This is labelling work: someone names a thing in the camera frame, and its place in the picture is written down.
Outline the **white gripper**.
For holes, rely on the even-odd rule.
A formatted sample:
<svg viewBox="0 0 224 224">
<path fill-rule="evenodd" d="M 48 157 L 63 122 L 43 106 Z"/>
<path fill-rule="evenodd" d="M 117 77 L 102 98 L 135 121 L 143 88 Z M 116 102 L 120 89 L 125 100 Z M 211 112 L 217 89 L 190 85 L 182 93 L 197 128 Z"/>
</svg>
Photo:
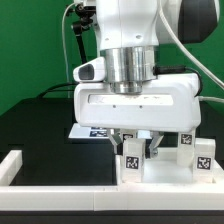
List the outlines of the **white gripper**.
<svg viewBox="0 0 224 224">
<path fill-rule="evenodd" d="M 189 132 L 201 122 L 194 73 L 162 74 L 143 83 L 139 94 L 116 94 L 106 78 L 105 60 L 98 57 L 73 71 L 76 121 L 87 127 L 113 128 L 107 136 L 116 155 L 123 154 L 119 129 L 150 130 L 145 157 L 158 156 L 163 132 Z"/>
</svg>

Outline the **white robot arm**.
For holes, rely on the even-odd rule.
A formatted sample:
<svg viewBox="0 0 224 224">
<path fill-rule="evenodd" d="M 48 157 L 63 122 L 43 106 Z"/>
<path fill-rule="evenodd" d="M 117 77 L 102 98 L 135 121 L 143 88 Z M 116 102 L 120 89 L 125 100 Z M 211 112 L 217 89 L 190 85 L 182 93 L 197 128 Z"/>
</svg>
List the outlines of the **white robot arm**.
<svg viewBox="0 0 224 224">
<path fill-rule="evenodd" d="M 98 57 L 73 72 L 77 122 L 105 128 L 117 153 L 125 131 L 147 130 L 150 158 L 166 132 L 195 131 L 201 77 L 185 66 L 158 66 L 156 50 L 204 41 L 218 25 L 219 0 L 84 0 L 81 6 L 93 10 Z"/>
</svg>

